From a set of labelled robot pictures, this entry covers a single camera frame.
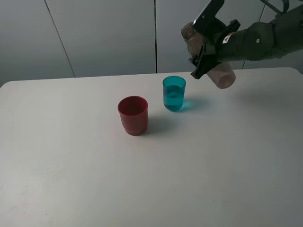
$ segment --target white table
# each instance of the white table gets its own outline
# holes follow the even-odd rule
[[[162,80],[187,81],[162,104]],[[237,70],[10,82],[0,89],[1,227],[303,226],[303,76]],[[118,102],[149,103],[125,133]]]

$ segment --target plastic cup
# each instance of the plastic cup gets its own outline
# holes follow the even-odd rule
[[[147,130],[147,101],[139,96],[122,99],[118,105],[122,125],[132,136],[139,136]]]
[[[178,111],[184,100],[186,81],[182,77],[170,76],[163,80],[163,102],[166,109]]]

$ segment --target teal plastic cup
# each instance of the teal plastic cup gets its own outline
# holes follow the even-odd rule
[[[170,76],[163,80],[163,102],[166,109],[178,111],[182,108],[186,81],[182,77]]]

